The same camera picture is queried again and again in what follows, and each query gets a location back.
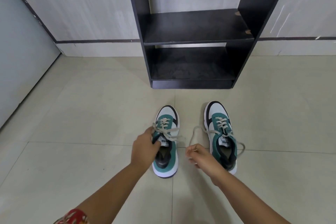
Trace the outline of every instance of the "shoe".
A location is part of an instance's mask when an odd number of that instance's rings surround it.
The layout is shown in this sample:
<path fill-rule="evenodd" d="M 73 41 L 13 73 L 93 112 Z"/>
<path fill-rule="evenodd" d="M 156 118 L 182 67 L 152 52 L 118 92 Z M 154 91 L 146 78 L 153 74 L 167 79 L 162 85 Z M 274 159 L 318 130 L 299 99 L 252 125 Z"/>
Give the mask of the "shoe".
<path fill-rule="evenodd" d="M 212 101 L 204 109 L 204 126 L 210 140 L 210 153 L 231 174 L 237 171 L 237 142 L 224 106 Z"/>
<path fill-rule="evenodd" d="M 161 178 L 175 175 L 179 166 L 176 150 L 176 138 L 179 134 L 180 119 L 174 107 L 162 107 L 153 123 L 154 133 L 152 142 L 161 142 L 161 147 L 153 162 L 154 173 Z"/>

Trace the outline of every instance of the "forearm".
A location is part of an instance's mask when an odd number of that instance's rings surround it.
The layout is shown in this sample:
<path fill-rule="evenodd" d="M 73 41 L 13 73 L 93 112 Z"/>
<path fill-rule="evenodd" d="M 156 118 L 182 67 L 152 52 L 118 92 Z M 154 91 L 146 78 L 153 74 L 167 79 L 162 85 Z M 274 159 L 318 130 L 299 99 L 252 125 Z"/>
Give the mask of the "forearm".
<path fill-rule="evenodd" d="M 223 170 L 215 180 L 244 224 L 289 223 L 229 172 Z"/>
<path fill-rule="evenodd" d="M 131 164 L 83 201 L 82 210 L 90 224 L 111 224 L 144 171 Z"/>

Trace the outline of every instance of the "white scratch on wall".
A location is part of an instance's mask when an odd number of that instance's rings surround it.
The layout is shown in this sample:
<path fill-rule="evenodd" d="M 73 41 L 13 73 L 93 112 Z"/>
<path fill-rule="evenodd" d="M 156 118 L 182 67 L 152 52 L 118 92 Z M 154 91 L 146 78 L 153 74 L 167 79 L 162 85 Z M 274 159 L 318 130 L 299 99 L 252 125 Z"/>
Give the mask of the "white scratch on wall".
<path fill-rule="evenodd" d="M 275 21 L 275 23 L 274 23 L 274 25 L 273 25 L 273 27 L 272 27 L 272 29 L 271 29 L 270 34 L 272 33 L 272 31 L 273 31 L 273 29 L 274 29 L 274 27 L 275 27 L 275 24 L 277 23 L 278 19 L 280 18 L 280 15 L 281 15 L 282 10 L 284 9 L 284 7 L 285 7 L 285 5 L 282 6 L 282 9 L 281 9 L 281 11 L 280 11 L 280 13 L 279 13 L 279 16 L 278 16 L 278 18 L 276 19 L 276 21 Z"/>
<path fill-rule="evenodd" d="M 288 19 L 288 17 L 289 17 L 289 15 L 290 15 L 291 13 L 289 13 L 288 15 L 287 15 L 287 18 L 285 19 L 285 22 L 282 24 L 282 26 L 281 26 L 281 28 L 280 28 L 280 30 L 279 30 L 279 32 L 278 32 L 278 34 L 276 35 L 276 37 L 278 37 L 279 36 L 279 34 L 280 34 L 280 31 L 281 31 L 281 29 L 282 29 L 282 27 L 284 26 L 284 24 L 286 23 L 286 21 L 287 21 L 287 19 Z"/>

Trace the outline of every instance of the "red floral sleeve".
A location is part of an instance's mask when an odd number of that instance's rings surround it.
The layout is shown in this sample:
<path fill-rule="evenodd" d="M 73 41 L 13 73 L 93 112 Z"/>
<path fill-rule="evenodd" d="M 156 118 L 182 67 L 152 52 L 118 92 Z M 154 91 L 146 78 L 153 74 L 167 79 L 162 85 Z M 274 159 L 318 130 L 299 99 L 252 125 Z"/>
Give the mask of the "red floral sleeve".
<path fill-rule="evenodd" d="M 89 224 L 87 216 L 79 209 L 73 209 L 58 219 L 54 224 Z"/>

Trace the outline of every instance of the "white shoelace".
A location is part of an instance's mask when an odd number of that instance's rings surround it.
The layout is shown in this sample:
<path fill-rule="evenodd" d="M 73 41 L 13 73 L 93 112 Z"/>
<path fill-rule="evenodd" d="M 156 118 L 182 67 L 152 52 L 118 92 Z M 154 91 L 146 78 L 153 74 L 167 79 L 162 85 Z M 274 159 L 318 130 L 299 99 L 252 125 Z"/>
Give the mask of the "white shoelace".
<path fill-rule="evenodd" d="M 174 132 L 174 131 L 178 131 L 179 128 L 170 128 L 170 129 L 166 129 L 166 127 L 168 127 L 168 123 L 169 123 L 169 120 L 168 118 L 162 118 L 161 120 L 161 128 L 156 124 L 156 123 L 153 123 L 153 127 L 154 127 L 154 130 L 158 133 L 161 133 L 163 134 L 163 136 L 168 139 L 169 141 L 176 141 L 178 137 L 181 137 L 181 136 L 171 136 L 169 135 L 168 133 L 169 132 Z"/>
<path fill-rule="evenodd" d="M 226 122 L 226 121 L 227 121 L 226 118 L 215 117 L 215 119 L 218 120 L 218 121 L 216 121 L 216 123 L 217 123 L 217 127 L 223 129 L 222 137 L 229 137 L 229 136 L 234 137 L 232 131 L 231 131 L 230 133 L 228 133 L 227 135 L 224 134 L 224 129 L 229 127 L 228 124 L 227 124 L 227 122 Z M 190 142 L 189 142 L 189 146 L 191 145 L 191 142 L 192 142 L 192 140 L 193 140 L 193 138 L 194 138 L 194 135 L 195 135 L 195 131 L 196 131 L 196 129 L 198 129 L 198 128 L 200 128 L 204 133 L 208 134 L 209 137 L 211 137 L 211 133 L 216 133 L 216 134 L 218 134 L 218 135 L 221 134 L 221 133 L 220 133 L 219 131 L 217 131 L 217 130 L 209 130 L 209 131 L 206 131 L 202 126 L 199 126 L 199 125 L 198 125 L 198 126 L 194 127 L 194 129 L 192 130 L 192 136 L 191 136 L 191 139 L 190 139 Z M 244 143 L 241 143 L 241 142 L 239 142 L 239 141 L 237 141 L 237 140 L 236 140 L 236 142 L 237 142 L 237 144 L 240 144 L 240 145 L 243 146 L 243 149 L 241 150 L 241 152 L 240 152 L 239 154 L 237 154 L 237 158 L 238 158 L 238 157 L 240 157 L 240 156 L 244 153 L 246 147 L 245 147 L 245 144 L 244 144 Z"/>

